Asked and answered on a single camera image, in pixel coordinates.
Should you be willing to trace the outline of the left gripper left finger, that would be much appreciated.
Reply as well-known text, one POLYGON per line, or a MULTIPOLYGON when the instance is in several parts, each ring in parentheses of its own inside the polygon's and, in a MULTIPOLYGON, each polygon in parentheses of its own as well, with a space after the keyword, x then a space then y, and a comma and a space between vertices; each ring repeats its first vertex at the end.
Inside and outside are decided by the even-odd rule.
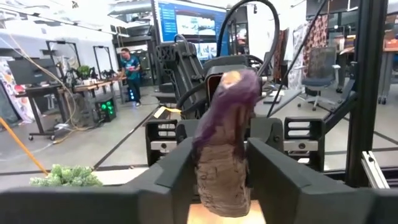
POLYGON ((0 224, 187 224, 192 139, 119 187, 21 187, 0 192, 0 224))

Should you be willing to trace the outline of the dark purple eggplant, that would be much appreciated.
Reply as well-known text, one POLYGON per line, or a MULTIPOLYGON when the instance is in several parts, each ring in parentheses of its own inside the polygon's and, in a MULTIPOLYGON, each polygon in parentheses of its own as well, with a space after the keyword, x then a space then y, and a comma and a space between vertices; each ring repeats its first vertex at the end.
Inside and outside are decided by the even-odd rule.
POLYGON ((221 217, 243 217, 250 210, 244 135, 260 89, 254 70, 224 73, 192 141, 200 200, 221 217))

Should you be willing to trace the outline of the large blue display screen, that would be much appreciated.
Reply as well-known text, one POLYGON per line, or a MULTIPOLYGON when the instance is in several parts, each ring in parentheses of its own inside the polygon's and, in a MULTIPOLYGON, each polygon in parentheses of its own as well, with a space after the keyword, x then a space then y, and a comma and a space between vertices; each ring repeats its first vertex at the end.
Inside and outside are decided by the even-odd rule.
POLYGON ((159 42, 183 35, 201 61, 216 57, 217 40, 227 10, 187 0, 151 0, 159 42))

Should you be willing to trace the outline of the patterned hanging cloth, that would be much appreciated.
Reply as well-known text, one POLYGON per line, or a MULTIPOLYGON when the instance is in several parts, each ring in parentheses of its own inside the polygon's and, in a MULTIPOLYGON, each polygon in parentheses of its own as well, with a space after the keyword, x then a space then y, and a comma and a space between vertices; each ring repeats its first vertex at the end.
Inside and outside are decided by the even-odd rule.
POLYGON ((310 57, 310 51, 313 48, 325 47, 327 37, 328 16, 318 16, 315 20, 314 26, 310 30, 308 39, 306 40, 303 50, 304 64, 307 64, 310 57))

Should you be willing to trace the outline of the gray office chair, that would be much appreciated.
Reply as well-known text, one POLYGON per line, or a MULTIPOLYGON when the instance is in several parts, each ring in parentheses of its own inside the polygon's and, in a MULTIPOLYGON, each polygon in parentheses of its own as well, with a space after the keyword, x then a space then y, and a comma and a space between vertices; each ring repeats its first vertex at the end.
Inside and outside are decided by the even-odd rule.
POLYGON ((306 70, 302 78, 302 85, 306 94, 306 103, 313 103, 312 110, 317 110, 319 102, 335 105, 334 101, 321 96, 321 92, 328 87, 337 87, 339 69, 336 64, 336 47, 313 48, 309 53, 308 62, 298 69, 306 70))

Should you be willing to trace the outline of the small green plant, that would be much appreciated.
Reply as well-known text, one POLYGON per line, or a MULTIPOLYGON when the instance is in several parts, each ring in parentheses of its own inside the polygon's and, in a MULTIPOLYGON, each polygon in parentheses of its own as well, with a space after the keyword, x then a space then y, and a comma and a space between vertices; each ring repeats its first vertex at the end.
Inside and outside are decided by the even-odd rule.
POLYGON ((77 74, 78 78, 80 78, 82 80, 87 80, 87 79, 91 78, 91 67, 89 67, 87 65, 82 65, 77 68, 76 74, 77 74))

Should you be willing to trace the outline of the green potted plant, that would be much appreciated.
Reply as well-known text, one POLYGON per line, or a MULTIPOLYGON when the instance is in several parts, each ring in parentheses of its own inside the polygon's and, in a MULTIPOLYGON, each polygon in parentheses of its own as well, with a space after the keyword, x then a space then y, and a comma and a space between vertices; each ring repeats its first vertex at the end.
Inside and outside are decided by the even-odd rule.
POLYGON ((62 166, 54 164, 50 173, 44 177, 33 177, 30 179, 30 185, 36 186, 79 186, 92 187, 102 186, 103 183, 93 174, 91 167, 85 166, 62 166))

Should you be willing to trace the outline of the wooden desk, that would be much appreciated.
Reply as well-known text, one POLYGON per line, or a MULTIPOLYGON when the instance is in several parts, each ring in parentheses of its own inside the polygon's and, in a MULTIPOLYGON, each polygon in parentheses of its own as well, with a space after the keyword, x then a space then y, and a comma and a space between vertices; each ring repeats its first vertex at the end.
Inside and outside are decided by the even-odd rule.
MULTIPOLYGON (((74 88, 74 90, 78 93, 92 91, 92 95, 95 95, 94 89, 109 85, 110 89, 111 89, 111 93, 113 94, 113 97, 115 97, 114 88, 113 88, 114 82, 119 83, 123 79, 124 78, 114 77, 114 78, 111 78, 110 80, 100 81, 100 82, 94 83, 92 85, 80 85, 77 88, 74 88)), ((71 89, 67 88, 66 86, 63 86, 63 83, 61 83, 59 85, 29 87, 29 88, 26 88, 25 91, 20 92, 16 95, 16 98, 27 97, 29 104, 31 105, 32 112, 34 114, 35 123, 37 125, 39 132, 29 133, 28 139, 30 141, 32 141, 34 139, 34 136, 45 136, 53 141, 55 139, 56 131, 59 130, 57 128, 53 128, 53 129, 50 129, 49 131, 44 131, 39 114, 36 109, 34 98, 37 96, 54 95, 54 97, 58 101, 58 108, 60 110, 60 114, 62 117, 62 123, 63 124, 72 124, 73 123, 72 118, 74 115, 74 111, 70 110, 70 105, 68 104, 68 100, 67 100, 67 94, 69 94, 71 96, 73 103, 75 103, 71 89)))

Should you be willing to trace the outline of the silver aluminium extrusion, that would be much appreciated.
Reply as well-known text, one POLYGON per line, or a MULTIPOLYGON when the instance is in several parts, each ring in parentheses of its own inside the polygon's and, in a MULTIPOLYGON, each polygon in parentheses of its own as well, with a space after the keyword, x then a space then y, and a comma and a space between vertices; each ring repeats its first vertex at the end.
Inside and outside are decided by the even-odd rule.
POLYGON ((371 151, 363 151, 362 167, 368 177, 369 185, 374 189, 389 189, 390 186, 371 151))

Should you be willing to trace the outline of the computer tower with lights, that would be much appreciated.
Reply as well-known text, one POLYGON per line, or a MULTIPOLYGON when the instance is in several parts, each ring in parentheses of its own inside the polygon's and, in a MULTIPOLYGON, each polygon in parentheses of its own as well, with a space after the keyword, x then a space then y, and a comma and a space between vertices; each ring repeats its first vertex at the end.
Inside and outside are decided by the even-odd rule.
POLYGON ((111 95, 103 95, 95 101, 95 110, 100 121, 111 122, 116 118, 116 108, 111 95))

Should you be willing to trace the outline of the black metal table frame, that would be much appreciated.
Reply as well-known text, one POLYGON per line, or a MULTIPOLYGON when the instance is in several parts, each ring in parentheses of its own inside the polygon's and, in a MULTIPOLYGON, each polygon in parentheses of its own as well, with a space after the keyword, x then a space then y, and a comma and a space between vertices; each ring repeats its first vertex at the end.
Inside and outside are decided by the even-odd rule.
POLYGON ((285 168, 301 187, 366 187, 368 177, 362 167, 363 151, 371 151, 373 145, 376 98, 379 84, 380 54, 383 51, 384 22, 388 0, 360 0, 358 12, 358 37, 355 42, 355 83, 348 97, 329 113, 323 122, 325 134, 349 114, 348 149, 345 171, 336 173, 344 182, 324 174, 286 156, 285 168))

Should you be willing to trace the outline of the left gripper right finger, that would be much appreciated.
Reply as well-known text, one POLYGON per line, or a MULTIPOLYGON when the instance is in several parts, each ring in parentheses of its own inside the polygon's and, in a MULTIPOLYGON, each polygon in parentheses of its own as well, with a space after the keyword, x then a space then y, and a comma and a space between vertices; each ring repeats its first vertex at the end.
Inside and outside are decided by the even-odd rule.
POLYGON ((349 187, 256 138, 247 157, 266 224, 398 224, 396 189, 349 187))

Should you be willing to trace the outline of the person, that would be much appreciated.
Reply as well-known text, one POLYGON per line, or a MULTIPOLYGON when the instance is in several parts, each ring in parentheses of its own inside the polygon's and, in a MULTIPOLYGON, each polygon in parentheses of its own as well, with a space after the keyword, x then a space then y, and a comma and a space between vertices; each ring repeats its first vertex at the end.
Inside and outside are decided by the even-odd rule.
POLYGON ((136 106, 141 105, 141 92, 140 92, 140 82, 141 82, 141 64, 139 59, 130 53, 127 48, 121 49, 121 65, 122 73, 126 76, 127 85, 130 88, 132 95, 134 97, 133 101, 136 106))

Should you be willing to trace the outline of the dark desk monitor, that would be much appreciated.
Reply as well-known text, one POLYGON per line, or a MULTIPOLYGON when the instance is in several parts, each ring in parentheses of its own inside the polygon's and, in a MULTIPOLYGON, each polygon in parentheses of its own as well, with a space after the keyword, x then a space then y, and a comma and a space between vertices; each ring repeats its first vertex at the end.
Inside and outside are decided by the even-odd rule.
MULTIPOLYGON (((33 62, 58 77, 57 68, 52 59, 33 59, 33 62)), ((8 61, 7 64, 18 85, 55 81, 54 77, 47 75, 43 70, 28 60, 11 60, 8 61)))

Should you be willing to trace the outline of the yellow slanted rod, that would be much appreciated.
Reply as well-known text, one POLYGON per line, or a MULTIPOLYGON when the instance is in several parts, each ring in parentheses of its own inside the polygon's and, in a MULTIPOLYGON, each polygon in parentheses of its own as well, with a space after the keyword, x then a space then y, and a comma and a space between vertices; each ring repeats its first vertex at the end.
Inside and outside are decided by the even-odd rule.
POLYGON ((34 157, 34 155, 28 150, 28 148, 22 143, 22 141, 16 136, 14 131, 9 127, 9 125, 0 117, 0 124, 6 129, 6 131, 11 135, 19 147, 26 153, 29 159, 43 172, 48 175, 49 172, 44 168, 44 166, 34 157))

